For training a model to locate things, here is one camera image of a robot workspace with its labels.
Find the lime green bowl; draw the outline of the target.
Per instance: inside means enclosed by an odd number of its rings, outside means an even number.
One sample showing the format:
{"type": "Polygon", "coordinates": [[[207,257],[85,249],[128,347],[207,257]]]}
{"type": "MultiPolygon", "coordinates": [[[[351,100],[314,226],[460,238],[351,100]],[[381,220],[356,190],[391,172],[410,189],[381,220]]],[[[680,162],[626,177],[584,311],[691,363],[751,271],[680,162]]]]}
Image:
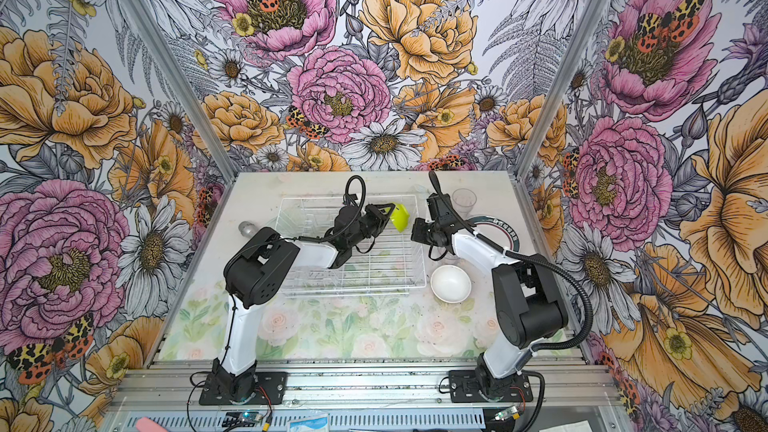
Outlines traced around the lime green bowl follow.
{"type": "Polygon", "coordinates": [[[390,221],[398,232],[404,233],[407,230],[410,222],[410,214],[404,204],[396,203],[394,205],[390,215],[390,221]]]}

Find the clear glass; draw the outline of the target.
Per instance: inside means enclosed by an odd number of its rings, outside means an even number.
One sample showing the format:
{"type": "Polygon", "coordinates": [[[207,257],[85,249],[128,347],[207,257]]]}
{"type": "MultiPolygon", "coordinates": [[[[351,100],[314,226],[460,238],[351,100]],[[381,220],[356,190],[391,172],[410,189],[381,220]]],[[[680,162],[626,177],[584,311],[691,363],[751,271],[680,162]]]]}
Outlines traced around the clear glass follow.
{"type": "Polygon", "coordinates": [[[477,204],[476,194],[467,188],[459,188],[451,193],[451,200],[454,209],[462,218],[468,218],[473,208],[477,204]]]}

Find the pink wooden plate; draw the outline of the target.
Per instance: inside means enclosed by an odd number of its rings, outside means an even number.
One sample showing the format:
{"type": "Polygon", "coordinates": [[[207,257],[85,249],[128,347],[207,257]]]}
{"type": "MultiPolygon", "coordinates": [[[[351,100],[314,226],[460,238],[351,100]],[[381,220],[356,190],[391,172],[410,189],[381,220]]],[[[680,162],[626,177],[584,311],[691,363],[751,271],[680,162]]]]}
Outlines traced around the pink wooden plate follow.
{"type": "Polygon", "coordinates": [[[506,221],[488,216],[470,217],[468,223],[480,234],[488,237],[500,246],[514,252],[520,251],[520,240],[515,229],[506,221]]]}

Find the orange bowl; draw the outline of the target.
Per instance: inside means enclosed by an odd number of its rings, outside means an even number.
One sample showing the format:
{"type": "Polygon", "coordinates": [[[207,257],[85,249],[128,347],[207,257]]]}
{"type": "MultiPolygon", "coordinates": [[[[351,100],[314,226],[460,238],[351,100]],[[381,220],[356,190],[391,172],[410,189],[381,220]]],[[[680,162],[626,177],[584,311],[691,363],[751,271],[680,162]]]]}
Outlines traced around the orange bowl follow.
{"type": "Polygon", "coordinates": [[[469,298],[472,281],[462,268],[456,265],[442,265],[432,272],[430,288],[440,301],[458,304],[469,298]]]}

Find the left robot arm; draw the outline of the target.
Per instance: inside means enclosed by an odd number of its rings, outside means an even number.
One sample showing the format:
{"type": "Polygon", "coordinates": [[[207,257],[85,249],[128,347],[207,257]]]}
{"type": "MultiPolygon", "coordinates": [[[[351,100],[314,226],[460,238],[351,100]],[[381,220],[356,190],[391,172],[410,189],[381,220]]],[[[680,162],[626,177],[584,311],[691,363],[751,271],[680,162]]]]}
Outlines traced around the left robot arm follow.
{"type": "Polygon", "coordinates": [[[322,237],[286,238],[271,227],[255,232],[224,266],[229,295],[226,341],[206,384],[215,399],[244,403],[256,393],[256,342],[263,308],[298,268],[341,268],[391,223],[394,203],[345,205],[322,237]]]}

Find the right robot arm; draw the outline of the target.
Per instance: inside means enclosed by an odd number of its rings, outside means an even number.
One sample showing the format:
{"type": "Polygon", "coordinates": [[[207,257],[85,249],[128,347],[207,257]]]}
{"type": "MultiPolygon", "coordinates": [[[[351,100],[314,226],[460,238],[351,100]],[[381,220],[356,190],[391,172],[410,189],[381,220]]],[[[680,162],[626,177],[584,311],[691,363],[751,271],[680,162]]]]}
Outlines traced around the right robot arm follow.
{"type": "Polygon", "coordinates": [[[583,337],[551,341],[568,325],[553,264],[539,254],[504,248],[474,230],[457,215],[447,194],[431,194],[427,205],[430,218],[415,220],[411,240],[442,247],[491,275],[500,334],[478,358],[475,381],[485,399],[500,400],[524,385],[523,369],[539,351],[570,349],[583,337]]]}

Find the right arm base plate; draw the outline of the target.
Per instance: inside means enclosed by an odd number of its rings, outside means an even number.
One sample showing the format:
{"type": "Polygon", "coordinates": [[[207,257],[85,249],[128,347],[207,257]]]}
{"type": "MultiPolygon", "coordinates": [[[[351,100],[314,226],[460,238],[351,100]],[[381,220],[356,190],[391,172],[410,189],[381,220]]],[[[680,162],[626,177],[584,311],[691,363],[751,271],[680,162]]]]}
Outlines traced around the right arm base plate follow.
{"type": "Polygon", "coordinates": [[[528,403],[534,399],[526,374],[497,379],[480,369],[451,370],[448,382],[453,403],[528,403]]]}

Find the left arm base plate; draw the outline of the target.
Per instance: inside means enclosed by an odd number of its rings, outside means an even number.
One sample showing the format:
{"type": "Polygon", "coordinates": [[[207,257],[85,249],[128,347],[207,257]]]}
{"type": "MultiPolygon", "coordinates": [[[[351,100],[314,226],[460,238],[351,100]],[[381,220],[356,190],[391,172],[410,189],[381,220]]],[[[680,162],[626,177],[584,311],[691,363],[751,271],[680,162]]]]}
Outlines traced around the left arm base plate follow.
{"type": "Polygon", "coordinates": [[[198,401],[202,406],[280,405],[287,379],[285,372],[246,371],[237,376],[226,370],[211,372],[198,401]]]}

